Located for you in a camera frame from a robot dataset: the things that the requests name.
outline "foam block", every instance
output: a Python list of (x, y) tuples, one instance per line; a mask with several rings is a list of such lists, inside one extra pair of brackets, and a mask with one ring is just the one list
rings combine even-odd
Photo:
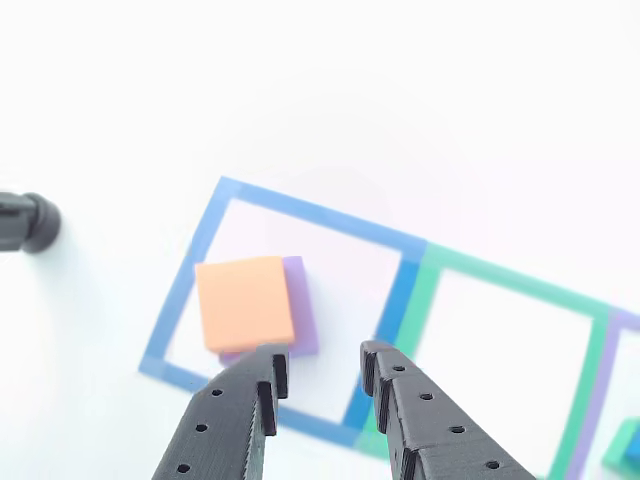
[(206, 347), (239, 352), (295, 338), (281, 257), (196, 265)]
[[(318, 334), (302, 257), (284, 257), (282, 263), (295, 332), (295, 340), (289, 345), (289, 355), (291, 357), (314, 355), (318, 353)], [(241, 353), (225, 353), (220, 355), (220, 360), (224, 365), (229, 365), (241, 355)]]

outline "blue tape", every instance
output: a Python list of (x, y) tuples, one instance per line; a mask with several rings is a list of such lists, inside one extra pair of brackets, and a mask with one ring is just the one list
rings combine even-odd
[[(208, 379), (172, 365), (164, 356), (195, 282), (194, 266), (204, 261), (231, 199), (237, 198), (301, 220), (399, 251), (402, 260), (374, 338), (393, 343), (413, 290), (427, 242), (351, 215), (288, 195), (222, 177), (193, 235), (193, 240), (169, 290), (139, 366), (139, 371), (189, 392)], [(342, 424), (280, 407), (282, 425), (347, 447), (353, 447), (369, 413), (371, 399), (356, 385)]]
[(427, 243), (422, 238), (255, 185), (243, 184), (238, 199), (399, 250), (409, 262), (420, 263)]
[[(396, 273), (396, 279), (393, 282), (393, 287), (391, 288), (387, 304), (382, 312), (382, 318), (378, 324), (376, 333), (374, 334), (374, 339), (387, 342), (391, 345), (395, 343), (419, 269), (419, 263), (406, 259), (403, 259), (400, 262), (398, 272)], [(350, 428), (356, 428), (358, 430), (362, 430), (364, 427), (373, 400), (364, 393), (361, 385), (362, 378), (358, 378), (358, 383), (353, 391), (351, 402), (349, 403), (349, 407), (342, 419), (343, 425)]]
[(169, 294), (160, 309), (158, 321), (144, 352), (145, 356), (164, 358), (176, 325), (187, 304), (189, 293), (195, 281), (194, 265), (207, 256), (209, 246), (218, 231), (229, 201), (240, 190), (238, 182), (222, 178), (209, 200), (209, 204), (193, 234), (189, 250), (180, 265), (178, 274), (171, 285)]

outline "green tape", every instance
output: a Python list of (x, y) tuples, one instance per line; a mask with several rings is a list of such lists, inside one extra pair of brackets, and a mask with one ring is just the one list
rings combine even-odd
[(389, 460), (387, 436), (380, 432), (363, 431), (356, 440), (355, 448), (368, 455)]
[[(409, 358), (415, 357), (443, 270), (454, 270), (543, 302), (581, 313), (593, 319), (591, 336), (578, 387), (567, 418), (563, 437), (547, 477), (551, 480), (564, 478), (587, 413), (589, 398), (591, 397), (604, 347), (610, 307), (603, 302), (556, 287), (550, 283), (536, 280), (440, 245), (429, 244), (422, 258), (416, 284), (394, 345)], [(369, 412), (363, 433), (358, 442), (356, 442), (356, 448), (375, 456), (384, 458), (388, 456), (386, 438), (377, 431), (373, 408)]]
[(571, 455), (578, 444), (580, 429), (582, 428), (584, 417), (589, 408), (589, 399), (591, 398), (591, 391), (596, 381), (606, 334), (607, 318), (594, 317), (591, 337), (589, 338), (587, 353), (584, 363), (582, 364), (582, 373), (580, 374), (578, 388), (573, 397), (573, 404), (571, 405), (569, 418), (564, 428), (564, 434), (560, 440), (556, 457), (553, 460), (551, 471), (549, 472), (548, 478), (551, 480), (565, 478), (567, 469), (569, 468)]

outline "purple tape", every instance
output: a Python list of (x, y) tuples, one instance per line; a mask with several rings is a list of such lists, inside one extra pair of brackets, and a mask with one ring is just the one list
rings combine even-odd
[[(318, 353), (318, 334), (302, 257), (283, 257), (282, 263), (295, 333), (295, 340), (289, 345), (289, 355), (314, 355)], [(229, 365), (241, 355), (242, 353), (224, 353), (220, 355), (220, 361), (223, 365)]]
[(604, 349), (600, 357), (600, 365), (596, 374), (596, 381), (591, 391), (589, 399), (589, 407), (585, 415), (582, 428), (580, 429), (580, 437), (573, 451), (571, 463), (567, 470), (568, 479), (578, 479), (582, 474), (582, 469), (587, 461), (589, 450), (591, 450), (591, 442), (596, 434), (600, 414), (604, 407), (604, 401), (613, 372), (613, 364), (616, 359), (616, 350), (618, 349), (618, 341), (620, 340), (620, 332), (624, 329), (637, 330), (640, 332), (640, 317), (631, 315), (623, 311), (612, 311), (609, 316), (609, 325), (607, 326), (607, 336), (604, 341)]

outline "square target zone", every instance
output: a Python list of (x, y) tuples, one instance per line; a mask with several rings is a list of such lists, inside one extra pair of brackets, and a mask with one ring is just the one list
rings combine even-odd
[[(197, 263), (302, 255), (321, 345), (317, 358), (291, 360), (292, 395), (279, 406), (278, 421), (354, 447), (372, 404), (359, 387), (359, 342), (395, 343), (426, 245), (421, 238), (222, 177), (160, 310), (139, 370), (196, 392), (223, 368), (201, 345)], [(341, 254), (348, 265), (342, 265)], [(341, 328), (339, 335), (336, 328)], [(343, 358), (352, 350), (353, 361)], [(353, 368), (343, 368), (345, 364)], [(337, 394), (321, 401), (319, 392), (330, 380)]]
[[(610, 312), (430, 243), (395, 346), (525, 468), (567, 478), (584, 441)], [(389, 455), (373, 410), (356, 447)]]

